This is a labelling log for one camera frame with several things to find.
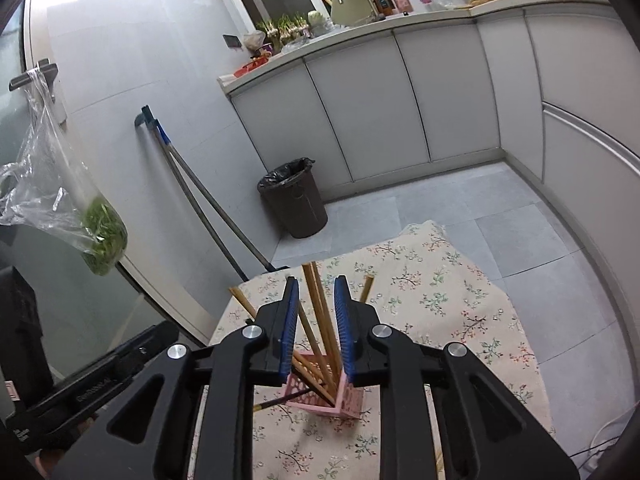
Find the cutting board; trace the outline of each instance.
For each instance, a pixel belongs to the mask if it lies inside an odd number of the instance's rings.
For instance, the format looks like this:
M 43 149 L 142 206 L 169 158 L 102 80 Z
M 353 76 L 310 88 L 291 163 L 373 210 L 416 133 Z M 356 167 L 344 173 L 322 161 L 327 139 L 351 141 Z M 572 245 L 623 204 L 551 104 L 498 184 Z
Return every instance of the cutting board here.
M 371 14 L 371 6 L 366 0 L 333 0 L 331 20 L 336 25 L 361 25 L 362 20 Z

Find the gray tile floor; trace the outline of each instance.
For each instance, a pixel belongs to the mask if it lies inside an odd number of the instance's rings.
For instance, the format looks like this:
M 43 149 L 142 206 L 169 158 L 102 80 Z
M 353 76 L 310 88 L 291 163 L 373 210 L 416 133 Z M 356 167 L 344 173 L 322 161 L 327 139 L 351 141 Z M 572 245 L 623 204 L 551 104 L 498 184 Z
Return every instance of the gray tile floor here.
M 605 287 L 580 241 L 506 163 L 357 195 L 326 209 L 329 221 L 318 234 L 283 237 L 276 267 L 353 251 L 431 219 L 510 296 L 567 453 L 589 447 L 601 426 L 633 405 L 631 364 Z

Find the metal pole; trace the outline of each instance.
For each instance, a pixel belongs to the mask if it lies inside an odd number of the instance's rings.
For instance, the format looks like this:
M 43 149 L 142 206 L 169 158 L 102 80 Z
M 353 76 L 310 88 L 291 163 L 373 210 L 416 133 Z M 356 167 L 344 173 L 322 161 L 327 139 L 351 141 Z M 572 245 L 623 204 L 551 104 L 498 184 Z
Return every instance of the metal pole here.
M 236 262 L 236 260 L 233 258 L 233 256 L 229 252 L 229 249 L 226 248 L 225 243 L 222 241 L 220 236 L 218 236 L 218 233 L 216 232 L 216 230 L 210 224 L 209 219 L 207 219 L 206 215 L 204 214 L 204 211 L 202 210 L 197 200 L 193 196 L 191 189 L 189 189 L 189 186 L 187 185 L 185 179 L 180 174 L 180 170 L 178 169 L 178 166 L 175 165 L 175 162 L 172 159 L 171 153 L 169 152 L 168 148 L 165 146 L 164 140 L 162 140 L 162 136 L 163 136 L 162 134 L 164 134 L 164 131 L 161 132 L 162 126 L 160 125 L 160 123 L 158 123 L 158 121 L 155 121 L 152 124 L 149 124 L 149 126 L 153 130 L 156 140 L 158 141 L 162 149 L 162 154 L 164 155 L 164 158 L 169 164 L 169 168 L 171 168 L 171 172 L 174 174 L 175 179 L 178 181 L 180 188 L 182 189 L 185 196 L 187 197 L 187 200 L 191 204 L 191 207 L 193 207 L 194 211 L 198 215 L 198 218 L 200 218 L 200 221 L 202 222 L 204 227 L 206 227 L 207 231 L 211 235 L 211 238 L 213 238 L 213 240 L 218 245 L 222 253 L 225 255 L 225 258 L 229 261 L 231 266 L 236 270 L 236 272 L 238 273 L 238 276 L 240 276 L 240 278 L 244 282 L 248 282 L 249 278 L 241 269 L 241 267 L 238 265 L 238 262 Z
M 246 237 L 246 235 L 240 230 L 240 228 L 236 225 L 236 223 L 232 220 L 232 218 L 228 214 L 226 214 L 226 211 L 222 209 L 222 206 L 216 201 L 215 198 L 213 198 L 209 190 L 207 190 L 207 188 L 204 187 L 204 184 L 201 183 L 200 179 L 196 176 L 195 173 L 193 173 L 189 165 L 180 156 L 180 153 L 178 153 L 178 150 L 174 148 L 174 145 L 171 143 L 171 141 L 166 146 L 169 149 L 169 153 L 171 153 L 174 156 L 175 160 L 178 162 L 178 164 L 180 164 L 180 166 L 182 167 L 184 172 L 187 174 L 187 176 L 191 180 L 193 180 L 193 183 L 195 184 L 195 186 L 202 193 L 203 197 L 207 200 L 207 202 L 211 204 L 213 209 L 216 210 L 216 213 L 220 215 L 220 218 L 222 218 L 225 221 L 225 223 L 229 226 L 229 228 L 234 232 L 234 234 L 238 238 L 240 238 L 240 241 L 244 244 L 244 246 L 247 249 L 251 251 L 251 254 L 253 254 L 258 259 L 258 261 L 264 266 L 267 272 L 274 272 L 276 270 L 275 267 L 271 265 L 269 260 L 267 260 L 264 256 L 262 256 L 262 253 L 256 248 L 255 245 L 252 244 L 251 240 L 249 240 L 249 238 Z

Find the bag of green vegetables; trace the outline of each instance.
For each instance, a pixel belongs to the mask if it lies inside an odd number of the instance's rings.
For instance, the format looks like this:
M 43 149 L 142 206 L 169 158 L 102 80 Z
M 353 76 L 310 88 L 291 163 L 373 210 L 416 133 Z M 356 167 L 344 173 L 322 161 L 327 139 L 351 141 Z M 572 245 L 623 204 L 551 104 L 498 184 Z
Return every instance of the bag of green vegetables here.
M 31 124 L 17 161 L 0 167 L 0 225 L 50 233 L 82 251 L 103 276 L 124 254 L 127 229 L 60 129 L 44 75 L 35 68 L 29 76 Z

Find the tablecloth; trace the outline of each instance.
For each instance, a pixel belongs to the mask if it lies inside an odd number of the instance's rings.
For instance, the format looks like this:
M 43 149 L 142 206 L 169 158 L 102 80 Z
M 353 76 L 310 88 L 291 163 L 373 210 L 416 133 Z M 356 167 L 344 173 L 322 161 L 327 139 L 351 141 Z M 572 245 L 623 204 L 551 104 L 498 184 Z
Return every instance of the tablecloth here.
M 553 432 L 536 357 L 513 305 L 451 245 L 443 228 L 431 221 L 410 225 L 396 238 L 318 262 L 318 267 L 332 315 L 335 277 L 344 274 L 352 297 L 359 298 L 364 276 L 372 274 L 375 279 L 368 303 L 376 308 L 381 322 L 420 344 L 441 348 L 452 340 L 465 343 Z M 315 324 L 301 267 L 257 276 L 240 288 L 258 308 L 282 297 L 287 276 L 299 280 L 302 306 Z M 242 306 L 232 298 L 212 343 L 244 325 L 246 318 Z M 320 341 L 317 326 L 315 329 Z M 300 321 L 296 348 L 310 349 Z M 273 399 L 281 392 L 257 387 L 255 402 Z M 359 420 L 274 406 L 254 415 L 254 479 L 377 478 L 379 446 L 380 396 L 376 387 L 366 388 Z

